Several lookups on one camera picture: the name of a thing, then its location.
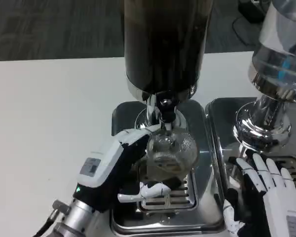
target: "stainless steel tray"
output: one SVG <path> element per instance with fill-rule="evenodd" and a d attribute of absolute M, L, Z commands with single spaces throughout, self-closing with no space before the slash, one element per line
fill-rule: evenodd
<path fill-rule="evenodd" d="M 126 102 L 119 105 L 112 116 L 112 135 L 127 128 L 134 127 L 137 115 L 145 109 L 139 102 Z M 205 127 L 205 113 L 195 101 L 178 105 L 184 115 L 189 131 L 194 136 L 199 148 L 199 161 L 184 187 L 188 187 L 191 198 L 186 206 L 173 206 L 172 202 L 161 205 L 147 203 L 117 204 L 111 211 L 111 229 L 116 235 L 128 236 L 164 236 L 217 233 L 224 230 L 221 211 L 222 193 L 218 189 L 212 166 L 212 157 Z"/>

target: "reflective metal surface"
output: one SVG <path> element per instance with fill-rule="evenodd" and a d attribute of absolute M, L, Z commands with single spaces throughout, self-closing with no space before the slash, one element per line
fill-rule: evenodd
<path fill-rule="evenodd" d="M 288 142 L 291 130 L 286 106 L 265 95 L 242 106 L 236 114 L 234 136 L 244 147 L 257 152 L 280 149 Z"/>
<path fill-rule="evenodd" d="M 244 157 L 246 148 L 234 136 L 237 112 L 256 98 L 219 98 L 206 106 L 206 114 L 211 127 L 213 143 L 213 160 L 220 168 L 221 183 L 224 191 L 229 186 L 230 176 L 236 176 L 233 165 L 228 158 Z M 291 136 L 287 144 L 278 151 L 268 153 L 270 156 L 296 156 L 296 103 L 290 104 L 286 114 L 291 121 Z"/>
<path fill-rule="evenodd" d="M 283 102 L 296 102 L 296 88 L 278 84 L 277 81 L 261 76 L 253 63 L 249 67 L 249 79 L 258 91 L 268 97 Z"/>
<path fill-rule="evenodd" d="M 173 126 L 187 129 L 186 119 L 184 118 L 183 114 L 179 110 L 175 110 L 175 113 L 177 117 Z M 138 114 L 135 120 L 135 128 L 143 128 L 159 123 L 159 116 L 159 109 L 157 107 L 148 105 L 146 109 L 142 110 Z"/>
<path fill-rule="evenodd" d="M 145 108 L 139 102 L 126 102 L 119 105 L 112 118 L 112 134 L 134 126 L 137 114 Z M 205 128 L 205 114 L 202 107 L 189 100 L 178 105 L 188 128 L 194 137 L 199 160 L 192 171 L 192 190 L 195 190 L 193 207 L 170 207 L 173 210 L 143 210 L 139 203 L 119 203 L 111 211 L 111 229 L 116 235 L 162 236 L 216 233 L 224 229 L 220 210 L 222 192 L 219 192 L 212 166 L 212 158 Z M 138 170 L 129 174 L 129 182 L 138 177 Z"/>
<path fill-rule="evenodd" d="M 143 102 L 146 105 L 150 106 L 160 106 L 161 94 L 150 94 L 146 91 L 143 91 L 137 87 L 129 80 L 127 79 L 127 85 L 130 93 L 140 102 Z M 180 92 L 176 92 L 175 96 L 172 98 L 174 103 L 183 102 L 191 98 L 197 90 L 197 81 L 194 85 L 191 85 L 188 89 L 182 90 Z"/>
<path fill-rule="evenodd" d="M 83 233 L 91 222 L 93 212 L 93 209 L 87 204 L 77 199 L 73 199 L 70 204 L 70 212 L 68 215 L 64 216 L 65 218 L 62 223 Z"/>

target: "drip tray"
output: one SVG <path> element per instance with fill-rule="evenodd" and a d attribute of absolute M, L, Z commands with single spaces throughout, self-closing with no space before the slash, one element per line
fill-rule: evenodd
<path fill-rule="evenodd" d="M 143 183 L 149 181 L 146 176 L 146 162 L 139 164 L 139 179 Z M 138 208 L 142 212 L 173 212 L 192 209 L 196 205 L 196 189 L 193 173 L 188 174 L 182 185 L 165 196 L 158 196 L 139 202 Z"/>
<path fill-rule="evenodd" d="M 137 115 L 146 108 L 140 102 L 120 104 L 112 116 L 112 135 L 133 128 Z M 111 229 L 118 236 L 169 236 L 217 233 L 224 230 L 221 211 L 222 192 L 212 165 L 205 113 L 195 101 L 180 103 L 188 129 L 199 149 L 199 159 L 182 186 L 162 197 L 138 203 L 117 203 L 111 210 Z M 147 181 L 145 169 L 133 167 L 130 181 Z"/>

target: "floor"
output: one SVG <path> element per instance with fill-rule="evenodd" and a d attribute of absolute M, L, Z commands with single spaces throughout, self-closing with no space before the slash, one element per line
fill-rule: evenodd
<path fill-rule="evenodd" d="M 0 0 L 0 61 L 123 56 L 119 0 Z M 260 26 L 215 0 L 206 52 L 249 51 Z"/>

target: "robotic finger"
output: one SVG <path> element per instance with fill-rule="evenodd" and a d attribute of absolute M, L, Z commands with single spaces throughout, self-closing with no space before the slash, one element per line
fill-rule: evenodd
<path fill-rule="evenodd" d="M 164 196 L 172 190 L 181 186 L 181 181 L 173 177 L 162 182 L 149 181 L 147 184 L 139 182 L 131 186 L 124 187 L 117 195 L 119 202 L 136 202 L 145 199 Z"/>

